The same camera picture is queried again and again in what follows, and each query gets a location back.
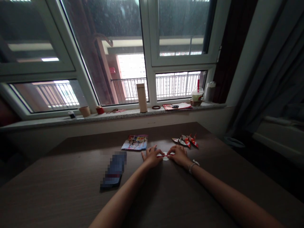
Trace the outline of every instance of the red cup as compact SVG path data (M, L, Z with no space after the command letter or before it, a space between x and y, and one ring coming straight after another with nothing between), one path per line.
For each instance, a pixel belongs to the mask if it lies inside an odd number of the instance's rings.
M101 106L97 106L96 111L97 111L98 115L105 113L103 107L101 107Z

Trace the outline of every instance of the window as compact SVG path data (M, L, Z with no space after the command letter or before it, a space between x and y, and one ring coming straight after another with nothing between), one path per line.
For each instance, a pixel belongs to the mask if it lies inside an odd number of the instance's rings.
M136 83L147 88L139 1L87 1L80 14L63 3L100 104L138 102Z
M0 1L1 74L73 70L43 1Z
M31 113L77 109L87 102L77 80L10 84Z
M207 53L215 1L158 1L159 51L180 55Z
M138 108L138 83L148 107L188 101L213 79L229 5L0 0L0 93L22 119Z
M193 88L204 87L207 71L156 74L157 100L190 98Z

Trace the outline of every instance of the small cup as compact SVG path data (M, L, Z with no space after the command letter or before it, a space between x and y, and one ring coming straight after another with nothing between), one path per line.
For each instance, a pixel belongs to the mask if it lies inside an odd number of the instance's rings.
M104 113L105 113L103 107L101 107L101 106L97 106L97 107L96 107L96 111L97 111L98 115L104 114Z
M81 114L83 115L83 117L88 117L88 116L91 115L90 109L89 109L88 106L79 108L79 111L81 112Z

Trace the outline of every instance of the paper stack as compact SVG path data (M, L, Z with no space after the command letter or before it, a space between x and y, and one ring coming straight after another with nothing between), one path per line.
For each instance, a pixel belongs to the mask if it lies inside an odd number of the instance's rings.
M192 109L192 106L190 104L187 104L185 102L183 103L178 103L178 104L165 104L162 105L164 107L165 110L189 110Z

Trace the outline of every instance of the bracelet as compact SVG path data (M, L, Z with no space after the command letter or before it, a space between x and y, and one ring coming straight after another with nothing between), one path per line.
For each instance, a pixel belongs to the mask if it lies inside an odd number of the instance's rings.
M195 161L194 159L193 159L193 162L194 162L194 163L193 163L191 166L188 166L188 168L189 168L189 173L190 173L190 174L192 174L192 173L191 173L192 166L194 166L194 165L198 165L198 166L199 166L199 163L198 163L197 161Z
M161 109L161 107L158 106L158 105L155 105L155 106L152 107L152 109Z

